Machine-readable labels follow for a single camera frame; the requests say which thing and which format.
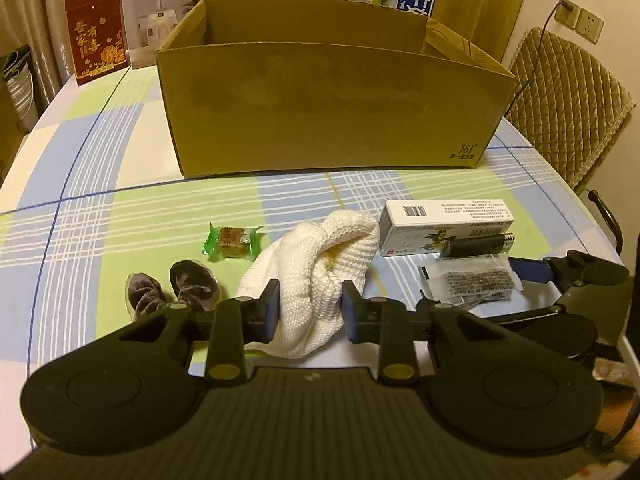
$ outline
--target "white knitted towel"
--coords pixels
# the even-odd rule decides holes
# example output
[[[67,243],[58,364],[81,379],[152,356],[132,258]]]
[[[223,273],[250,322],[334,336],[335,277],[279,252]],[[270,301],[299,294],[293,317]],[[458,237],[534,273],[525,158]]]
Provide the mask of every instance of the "white knitted towel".
[[[280,320],[273,341],[246,348],[298,358],[329,341],[342,326],[337,302],[342,281],[362,293],[380,230],[371,215],[340,209],[321,225],[302,222],[267,247],[240,280],[238,296],[258,298],[280,280]]]

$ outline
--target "chair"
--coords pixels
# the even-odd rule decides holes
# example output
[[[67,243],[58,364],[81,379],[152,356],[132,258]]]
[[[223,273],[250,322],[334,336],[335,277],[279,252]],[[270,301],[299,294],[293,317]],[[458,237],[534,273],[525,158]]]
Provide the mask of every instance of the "chair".
[[[510,70],[526,83],[540,44],[540,28],[520,41]],[[571,41],[546,32],[540,60],[529,86],[505,117],[540,152],[575,191],[584,189],[593,171],[618,138],[629,112],[636,106],[631,94],[595,56]],[[622,232],[615,218],[591,191],[622,250]]]

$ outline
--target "plaid tablecloth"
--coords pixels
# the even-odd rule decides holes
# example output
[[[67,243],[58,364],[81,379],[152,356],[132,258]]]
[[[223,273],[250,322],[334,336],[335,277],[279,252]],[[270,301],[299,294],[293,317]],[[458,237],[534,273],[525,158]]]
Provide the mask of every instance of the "plaid tablecloth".
[[[582,203],[506,120],[471,170],[185,181],[155,67],[123,70],[80,88],[70,80],[0,190],[0,470],[31,449],[18,406],[22,384],[37,367],[129,322],[129,273],[146,272],[170,290],[173,262],[203,258],[209,222],[263,225],[268,244],[298,222],[319,221],[336,208],[378,216],[390,198],[501,198],[515,217],[512,255],[540,258],[578,249],[618,261]],[[365,295],[396,298],[412,308],[419,298],[418,262],[418,256],[376,256]],[[210,265],[232,296],[249,263]],[[541,301],[522,295],[483,306],[481,314]],[[367,362],[363,352],[330,344],[305,363]],[[196,372],[202,361],[197,354]]]

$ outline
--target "wrapped candy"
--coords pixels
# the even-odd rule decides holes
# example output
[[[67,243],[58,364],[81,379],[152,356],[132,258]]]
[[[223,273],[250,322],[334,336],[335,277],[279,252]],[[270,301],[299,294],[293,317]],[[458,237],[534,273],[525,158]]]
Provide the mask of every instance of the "wrapped candy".
[[[202,247],[202,254],[213,259],[246,258],[253,261],[260,254],[257,236],[260,227],[215,227],[209,224],[209,236]]]

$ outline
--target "wall socket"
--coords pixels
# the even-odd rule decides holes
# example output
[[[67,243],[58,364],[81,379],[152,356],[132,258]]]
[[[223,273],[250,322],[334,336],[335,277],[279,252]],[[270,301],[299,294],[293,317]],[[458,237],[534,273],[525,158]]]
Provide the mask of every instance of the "wall socket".
[[[569,0],[560,1],[568,3],[574,8],[574,10],[568,10],[563,6],[559,6],[556,9],[556,14],[554,15],[556,22],[560,22],[566,27],[569,27],[571,30],[573,30],[578,23],[578,17],[580,16],[580,11],[582,9]]]
[[[601,18],[586,9],[582,9],[580,16],[578,16],[578,23],[575,25],[575,31],[591,41],[591,43],[598,43],[603,27],[604,21]]]

